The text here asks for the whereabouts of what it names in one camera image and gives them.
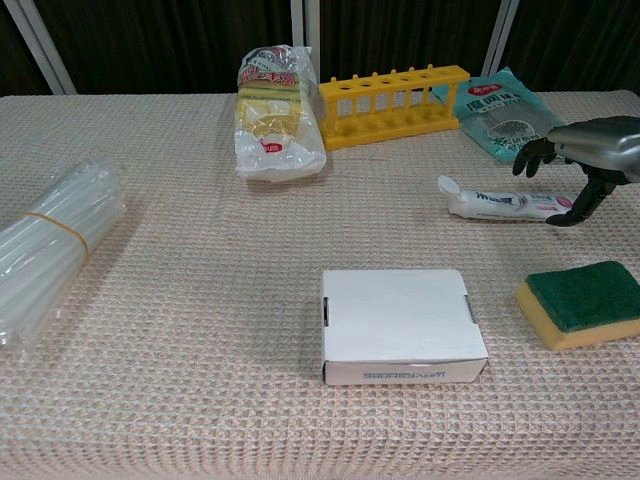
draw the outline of yellow sponge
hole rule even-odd
[[[618,262],[529,275],[515,296],[551,350],[640,334],[640,285]]]

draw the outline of background wall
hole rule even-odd
[[[501,1],[320,0],[322,80],[429,63],[479,75]],[[292,43],[290,0],[34,3],[78,93],[234,92],[246,52]],[[520,0],[507,65],[532,90],[640,94],[640,0]],[[0,2],[0,96],[49,93]]]

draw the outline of cardboard box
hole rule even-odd
[[[456,270],[323,273],[329,385],[471,382],[487,349]]]

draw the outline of table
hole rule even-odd
[[[640,115],[631,92],[541,94],[567,121]],[[449,215],[513,177],[460,131],[336,151],[314,178],[235,176],[233,95],[0,99],[0,224],[64,166],[111,156],[128,213],[28,363],[2,352],[2,478],[637,478],[640,338],[552,353],[513,299],[533,272],[615,259],[640,278],[640,189],[587,223]],[[328,387],[325,269],[455,268],[489,351],[472,384]]]

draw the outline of metal robot arm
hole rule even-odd
[[[546,138],[522,147],[513,174],[519,175],[526,167],[531,178],[540,162],[551,163],[556,155],[562,155],[566,163],[580,164],[588,177],[572,209],[547,219],[551,225],[570,227],[589,218],[616,186],[640,182],[640,118],[596,118],[554,128]]]

